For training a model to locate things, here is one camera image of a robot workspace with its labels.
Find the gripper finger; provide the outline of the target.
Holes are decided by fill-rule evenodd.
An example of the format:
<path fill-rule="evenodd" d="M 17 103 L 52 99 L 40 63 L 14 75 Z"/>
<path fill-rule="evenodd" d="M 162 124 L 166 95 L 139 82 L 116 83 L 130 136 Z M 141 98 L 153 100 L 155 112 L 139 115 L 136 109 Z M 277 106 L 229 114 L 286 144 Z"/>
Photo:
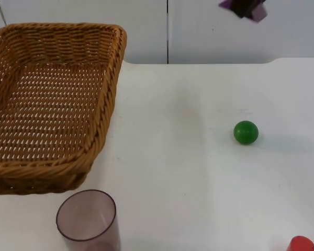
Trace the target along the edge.
<path fill-rule="evenodd" d="M 239 18 L 262 18 L 266 16 L 265 0 L 233 0 L 230 10 Z"/>

